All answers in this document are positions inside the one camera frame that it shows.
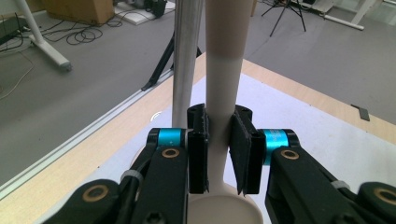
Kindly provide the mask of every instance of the desk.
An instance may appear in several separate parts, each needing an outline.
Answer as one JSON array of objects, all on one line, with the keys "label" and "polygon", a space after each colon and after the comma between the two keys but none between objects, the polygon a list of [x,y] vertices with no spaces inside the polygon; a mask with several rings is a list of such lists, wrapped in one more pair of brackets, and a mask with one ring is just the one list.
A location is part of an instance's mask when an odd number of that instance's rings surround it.
[{"label": "desk", "polygon": [[[395,125],[373,116],[370,122],[361,120],[356,108],[254,63],[244,61],[242,72],[355,127],[396,144]],[[205,55],[198,58],[196,62],[194,83],[204,75]],[[0,222],[32,223],[41,217],[146,127],[153,114],[165,110],[171,104],[172,83],[172,78],[166,80],[40,174],[9,194],[0,202]]]}]

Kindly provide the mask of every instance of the white plastic rod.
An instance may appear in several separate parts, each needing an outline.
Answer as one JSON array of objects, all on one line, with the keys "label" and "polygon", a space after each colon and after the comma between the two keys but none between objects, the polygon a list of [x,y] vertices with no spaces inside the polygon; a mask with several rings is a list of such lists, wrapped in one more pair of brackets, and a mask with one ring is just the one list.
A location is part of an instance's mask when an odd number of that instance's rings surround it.
[{"label": "white plastic rod", "polygon": [[252,1],[207,0],[206,113],[210,192],[221,191]]}]

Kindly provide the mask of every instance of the white table leg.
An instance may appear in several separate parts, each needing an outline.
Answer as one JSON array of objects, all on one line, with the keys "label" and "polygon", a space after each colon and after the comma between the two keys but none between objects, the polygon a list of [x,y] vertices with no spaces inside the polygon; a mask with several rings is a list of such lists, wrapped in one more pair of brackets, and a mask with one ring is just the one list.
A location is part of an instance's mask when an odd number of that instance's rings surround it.
[{"label": "white table leg", "polygon": [[25,16],[27,23],[29,24],[30,29],[32,29],[33,35],[30,35],[32,41],[48,56],[50,56],[51,59],[55,61],[61,68],[71,70],[71,63],[60,52],[58,52],[58,50],[56,50],[53,46],[51,46],[47,41],[44,40],[38,29],[37,24],[35,23],[32,12],[27,6],[25,0],[18,0],[17,2],[20,10]]}]

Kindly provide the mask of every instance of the white pipe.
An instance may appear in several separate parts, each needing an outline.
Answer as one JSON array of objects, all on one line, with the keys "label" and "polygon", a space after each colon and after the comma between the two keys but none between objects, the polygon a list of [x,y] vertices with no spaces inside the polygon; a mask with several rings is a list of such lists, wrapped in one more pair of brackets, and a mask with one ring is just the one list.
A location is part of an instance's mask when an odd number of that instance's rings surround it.
[{"label": "white pipe", "polygon": [[189,224],[262,223],[257,205],[223,181],[232,115],[253,1],[206,0],[206,113],[209,117],[209,193],[192,195]]}]

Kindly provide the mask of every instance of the cable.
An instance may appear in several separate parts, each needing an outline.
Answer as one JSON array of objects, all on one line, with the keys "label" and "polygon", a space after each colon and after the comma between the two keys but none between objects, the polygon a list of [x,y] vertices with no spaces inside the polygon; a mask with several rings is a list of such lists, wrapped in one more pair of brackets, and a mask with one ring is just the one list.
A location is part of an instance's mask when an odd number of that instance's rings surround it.
[{"label": "cable", "polygon": [[12,90],[5,94],[4,96],[0,97],[0,100],[4,100],[6,97],[8,97],[12,92],[15,91],[15,89],[17,89],[18,85],[20,85],[20,83],[22,82],[22,80],[30,73],[30,71],[32,71],[35,68],[35,64],[29,59],[27,58],[24,54],[22,54],[22,52],[19,51],[19,54],[21,54],[27,61],[30,62],[30,65],[32,65],[27,72],[25,72],[25,74],[23,74],[23,76],[18,80],[17,84],[15,84],[15,86],[12,88]]}]

